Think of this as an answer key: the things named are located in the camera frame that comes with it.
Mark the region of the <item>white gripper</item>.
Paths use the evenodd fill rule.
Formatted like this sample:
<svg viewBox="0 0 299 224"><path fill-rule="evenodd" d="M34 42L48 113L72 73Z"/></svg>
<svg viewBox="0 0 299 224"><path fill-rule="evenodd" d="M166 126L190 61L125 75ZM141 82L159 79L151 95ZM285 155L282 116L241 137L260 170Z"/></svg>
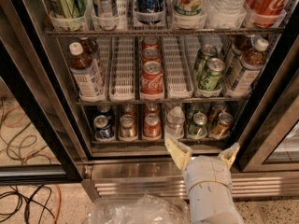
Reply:
<svg viewBox="0 0 299 224"><path fill-rule="evenodd" d="M223 150L218 159L192 158L193 150L171 134L164 136L164 145L177 168L184 171L192 224L244 224L232 198L229 170L240 149L238 143Z"/></svg>

